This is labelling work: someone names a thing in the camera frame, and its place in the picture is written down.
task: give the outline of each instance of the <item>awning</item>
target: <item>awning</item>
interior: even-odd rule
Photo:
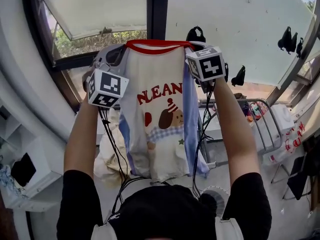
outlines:
[[[147,29],[147,0],[44,0],[66,35],[79,39],[108,31]]]
[[[278,48],[288,26],[307,35],[313,13],[302,0],[168,0],[167,40],[185,40],[199,26],[206,42],[219,46],[229,79],[245,65],[245,81],[277,86],[296,58]],[[319,42],[310,57],[320,51]]]

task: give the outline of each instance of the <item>blue trim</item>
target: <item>blue trim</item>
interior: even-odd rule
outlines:
[[[188,65],[184,63],[183,69],[183,84],[182,84],[182,99],[183,99],[183,120],[184,120],[184,148],[186,158],[190,170],[190,176],[194,170],[196,150],[198,145],[198,96],[194,79],[192,78]],[[198,158],[197,174],[204,177],[207,176],[209,167]]]
[[[125,116],[122,113],[120,113],[120,117],[119,117],[119,130],[120,130],[120,132],[123,136],[123,139],[124,139],[126,157],[128,158],[128,161],[129,161],[129,164],[131,167],[131,173],[133,175],[137,175],[134,160],[130,154],[130,129],[129,129],[129,125],[125,119]]]

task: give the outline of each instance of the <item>metal bed frame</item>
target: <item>metal bed frame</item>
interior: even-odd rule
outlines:
[[[263,145],[263,151],[262,151],[262,152],[259,152],[259,154],[264,155],[264,154],[266,154],[266,153],[269,153],[269,152],[272,152],[272,151],[275,151],[275,150],[279,149],[279,148],[281,147],[281,145],[282,145],[283,137],[282,137],[282,133],[281,133],[281,131],[280,131],[278,122],[277,122],[277,120],[276,120],[276,117],[275,117],[275,115],[274,115],[271,107],[269,106],[268,102],[267,102],[266,100],[264,100],[264,99],[261,99],[261,98],[237,99],[237,101],[238,101],[238,103],[240,103],[240,102],[247,102],[247,103],[248,103],[250,114],[252,115],[253,121],[254,121],[254,123],[256,124],[257,130],[258,130],[258,132],[259,132],[259,135],[260,135],[260,138],[261,138],[261,142],[262,142],[262,145]],[[265,117],[264,117],[264,115],[263,115],[262,109],[261,109],[261,107],[260,107],[260,105],[259,105],[258,102],[263,103],[263,104],[267,107],[267,109],[270,111],[271,117],[272,117],[272,119],[273,119],[273,122],[274,122],[274,124],[275,124],[276,130],[277,130],[277,133],[278,133],[278,136],[277,136],[277,137],[279,138],[278,144],[275,144],[275,141],[274,141],[274,139],[273,139],[273,137],[272,137],[272,134],[271,134],[271,132],[270,132],[270,128],[269,128],[269,126],[268,126],[268,124],[267,124],[267,121],[266,121],[266,119],[265,119]],[[270,147],[270,148],[267,148],[267,147],[266,147],[266,142],[265,142],[265,140],[264,140],[264,138],[263,138],[263,135],[262,135],[262,133],[261,133],[260,126],[259,126],[259,124],[257,123],[258,120],[255,118],[255,113],[253,112],[253,110],[252,110],[252,108],[251,108],[251,106],[250,106],[249,103],[255,103],[255,104],[257,105],[258,109],[259,109],[259,112],[260,112],[260,114],[261,114],[261,118],[262,118],[262,120],[264,121],[264,124],[265,124],[265,126],[266,126],[266,129],[267,129],[267,131],[268,131],[268,134],[269,134],[269,137],[270,137],[270,140],[271,140],[271,143],[272,143],[272,147]],[[204,122],[204,125],[209,124],[210,121],[211,121],[215,116],[217,116],[217,118],[218,118],[218,120],[219,120],[219,122],[220,122],[219,114],[217,113],[217,106],[216,106],[216,100],[215,100],[215,99],[211,99],[211,100],[210,100],[210,102],[209,102],[209,107],[210,107],[210,108],[214,108],[215,112],[214,112],[213,115],[210,116],[209,119],[207,119],[207,120]],[[203,133],[203,132],[202,132],[202,120],[201,120],[201,116],[200,116],[200,112],[199,112],[199,116],[198,116],[198,138],[199,138],[199,139],[200,139],[202,133]],[[226,161],[222,161],[222,162],[211,161],[211,158],[210,158],[210,155],[209,155],[209,150],[208,150],[208,143],[207,143],[206,139],[204,139],[204,140],[202,141],[202,143],[201,143],[201,145],[200,145],[200,151],[201,151],[201,153],[202,153],[202,155],[203,155],[203,158],[204,158],[204,160],[206,161],[208,167],[210,168],[210,170],[228,164],[228,161],[227,161],[227,160],[226,160]]]

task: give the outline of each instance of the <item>fiducial marker cube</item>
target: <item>fiducial marker cube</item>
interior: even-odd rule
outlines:
[[[112,108],[125,94],[129,79],[96,68],[88,81],[88,102]]]
[[[186,54],[190,73],[201,82],[226,75],[224,58],[219,47],[206,48]]]

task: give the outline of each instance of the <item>beige cloth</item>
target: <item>beige cloth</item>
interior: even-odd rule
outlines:
[[[126,175],[130,174],[130,166],[126,156],[126,147],[124,138],[119,130],[119,113],[113,108],[109,110],[108,120],[109,127],[112,132],[116,146],[118,147],[122,158],[119,155],[120,165]],[[118,158],[111,145],[107,133],[105,133],[100,141],[100,152],[94,160],[93,172],[108,187],[116,187],[121,185],[121,176]]]

